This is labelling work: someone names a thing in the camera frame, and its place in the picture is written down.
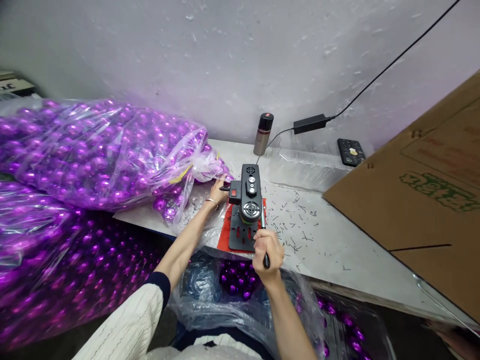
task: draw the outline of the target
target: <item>power adapter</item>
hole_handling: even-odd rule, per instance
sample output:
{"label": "power adapter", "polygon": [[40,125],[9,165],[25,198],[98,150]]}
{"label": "power adapter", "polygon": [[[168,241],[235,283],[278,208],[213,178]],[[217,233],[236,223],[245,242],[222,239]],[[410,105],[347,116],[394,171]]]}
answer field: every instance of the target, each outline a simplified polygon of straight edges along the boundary
{"label": "power adapter", "polygon": [[326,117],[324,114],[320,114],[295,121],[293,123],[293,133],[297,135],[317,129],[323,129],[327,123],[334,118],[335,116]]}

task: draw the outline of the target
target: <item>navy trim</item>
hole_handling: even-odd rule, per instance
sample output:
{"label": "navy trim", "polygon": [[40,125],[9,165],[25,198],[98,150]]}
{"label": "navy trim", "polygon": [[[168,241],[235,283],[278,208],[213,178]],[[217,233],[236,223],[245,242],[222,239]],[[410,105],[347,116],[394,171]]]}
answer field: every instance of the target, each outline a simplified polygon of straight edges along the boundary
{"label": "navy trim", "polygon": [[163,272],[154,271],[145,281],[145,284],[154,284],[160,288],[161,292],[163,293],[163,304],[161,307],[161,312],[163,313],[170,299],[171,286],[169,278]]}

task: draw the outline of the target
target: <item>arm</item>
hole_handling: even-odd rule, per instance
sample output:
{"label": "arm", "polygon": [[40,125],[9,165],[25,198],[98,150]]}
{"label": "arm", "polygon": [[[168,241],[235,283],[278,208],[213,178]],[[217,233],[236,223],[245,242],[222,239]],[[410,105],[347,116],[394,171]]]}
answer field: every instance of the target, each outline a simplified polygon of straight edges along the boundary
{"label": "arm", "polygon": [[[260,277],[270,299],[276,343],[282,360],[316,360],[314,348],[300,321],[280,276],[285,251],[273,231],[260,229],[255,234],[253,268]],[[270,268],[264,268],[265,253]]]}
{"label": "arm", "polygon": [[[220,191],[223,179],[213,185],[210,198],[220,203],[228,192]],[[189,264],[199,243],[207,217],[216,208],[206,201],[198,213],[173,242],[146,284],[135,291],[83,345],[74,359],[133,360],[147,353],[171,288]]]}
{"label": "arm", "polygon": [[[211,187],[210,199],[220,204],[229,197],[228,191],[220,191],[225,177],[217,180]],[[205,223],[210,213],[217,205],[212,201],[205,201],[200,210],[195,214],[188,225],[170,246],[165,256],[155,268],[155,272],[164,273],[170,280],[171,289],[179,283],[180,276],[184,273],[192,257],[192,253],[199,244],[200,237],[204,232]]]}

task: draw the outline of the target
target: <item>left hand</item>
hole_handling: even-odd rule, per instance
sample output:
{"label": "left hand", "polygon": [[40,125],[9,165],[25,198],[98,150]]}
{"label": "left hand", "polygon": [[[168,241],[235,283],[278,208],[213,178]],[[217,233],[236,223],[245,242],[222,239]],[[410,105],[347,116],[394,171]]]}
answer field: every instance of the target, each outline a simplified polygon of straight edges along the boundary
{"label": "left hand", "polygon": [[210,190],[209,198],[215,200],[217,204],[221,204],[229,198],[229,191],[221,191],[220,188],[224,185],[224,181],[227,175],[223,175],[220,179],[217,179]]}

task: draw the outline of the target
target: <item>hand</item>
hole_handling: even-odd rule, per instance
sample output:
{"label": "hand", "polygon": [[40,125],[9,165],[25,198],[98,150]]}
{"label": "hand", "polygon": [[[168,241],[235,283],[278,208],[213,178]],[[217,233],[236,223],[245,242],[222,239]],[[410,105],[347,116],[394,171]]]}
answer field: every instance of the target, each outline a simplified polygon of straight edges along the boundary
{"label": "hand", "polygon": [[[278,282],[282,282],[280,277],[280,267],[284,263],[285,250],[280,244],[277,233],[272,230],[260,229],[253,237],[255,240],[255,256],[253,257],[253,268],[261,279],[263,285],[269,289]],[[264,267],[265,253],[270,258],[270,268]]]}
{"label": "hand", "polygon": [[224,185],[224,181],[227,175],[223,175],[220,179],[217,179],[210,190],[209,198],[215,200],[217,204],[221,204],[229,198],[229,191],[221,191],[220,188]]}

